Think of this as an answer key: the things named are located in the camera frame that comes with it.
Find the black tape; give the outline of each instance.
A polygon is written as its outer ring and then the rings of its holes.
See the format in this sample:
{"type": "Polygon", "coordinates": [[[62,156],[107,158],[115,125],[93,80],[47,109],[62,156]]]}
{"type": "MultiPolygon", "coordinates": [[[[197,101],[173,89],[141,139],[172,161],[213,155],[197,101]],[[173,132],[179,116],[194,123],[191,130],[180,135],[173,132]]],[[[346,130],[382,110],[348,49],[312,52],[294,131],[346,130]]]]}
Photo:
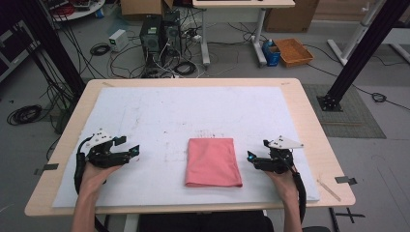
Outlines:
{"type": "Polygon", "coordinates": [[[46,164],[43,167],[43,170],[44,171],[46,171],[46,170],[56,170],[57,168],[58,168],[58,163],[52,163],[52,164],[46,164]]]}
{"type": "Polygon", "coordinates": [[[335,179],[336,179],[336,182],[337,182],[338,184],[348,183],[349,186],[353,186],[353,185],[358,184],[358,182],[356,181],[355,178],[349,178],[349,177],[347,177],[347,176],[335,177],[335,179]]]}

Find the computer tower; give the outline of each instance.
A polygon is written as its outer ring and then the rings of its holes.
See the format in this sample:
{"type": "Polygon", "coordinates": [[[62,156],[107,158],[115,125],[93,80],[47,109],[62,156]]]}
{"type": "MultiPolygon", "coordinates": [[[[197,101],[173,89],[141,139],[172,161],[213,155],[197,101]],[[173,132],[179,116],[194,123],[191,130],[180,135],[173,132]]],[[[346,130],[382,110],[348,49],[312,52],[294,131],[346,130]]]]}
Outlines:
{"type": "Polygon", "coordinates": [[[162,16],[160,14],[148,14],[144,18],[139,33],[147,68],[164,65],[166,57],[166,38],[164,34],[162,16]]]}
{"type": "Polygon", "coordinates": [[[168,54],[180,56],[182,54],[180,12],[165,13],[163,27],[169,44],[168,54]]]}

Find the blue object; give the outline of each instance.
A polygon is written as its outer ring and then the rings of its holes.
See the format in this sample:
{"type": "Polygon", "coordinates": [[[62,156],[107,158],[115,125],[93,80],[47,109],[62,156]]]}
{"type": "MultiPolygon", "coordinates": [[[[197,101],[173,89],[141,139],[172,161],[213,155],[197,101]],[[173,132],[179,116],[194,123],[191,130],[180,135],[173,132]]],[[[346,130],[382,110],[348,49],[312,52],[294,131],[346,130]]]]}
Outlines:
{"type": "Polygon", "coordinates": [[[274,67],[278,65],[280,51],[272,40],[268,40],[262,45],[262,52],[265,55],[267,66],[274,67]]]}

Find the cardboard box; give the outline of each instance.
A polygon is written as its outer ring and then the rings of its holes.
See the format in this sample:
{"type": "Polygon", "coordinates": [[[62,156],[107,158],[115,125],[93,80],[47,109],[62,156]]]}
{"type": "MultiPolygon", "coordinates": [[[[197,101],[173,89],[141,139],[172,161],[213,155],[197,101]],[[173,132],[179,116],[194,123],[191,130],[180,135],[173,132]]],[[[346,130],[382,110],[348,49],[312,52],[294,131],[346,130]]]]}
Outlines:
{"type": "Polygon", "coordinates": [[[265,20],[267,32],[307,32],[319,0],[295,0],[293,8],[271,9],[265,20]]]}
{"type": "Polygon", "coordinates": [[[122,14],[132,18],[145,15],[163,15],[166,9],[172,9],[173,0],[121,0],[122,14]]]}

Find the cable bundle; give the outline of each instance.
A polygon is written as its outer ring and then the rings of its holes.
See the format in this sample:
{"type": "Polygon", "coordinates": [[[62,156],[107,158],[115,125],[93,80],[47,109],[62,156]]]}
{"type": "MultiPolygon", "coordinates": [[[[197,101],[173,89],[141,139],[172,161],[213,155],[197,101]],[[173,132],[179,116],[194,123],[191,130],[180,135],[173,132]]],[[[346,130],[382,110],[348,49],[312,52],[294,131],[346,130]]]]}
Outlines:
{"type": "Polygon", "coordinates": [[[38,122],[36,120],[40,117],[42,111],[43,108],[38,104],[24,106],[13,111],[7,117],[7,123],[13,126],[17,126],[21,124],[38,122]]]}

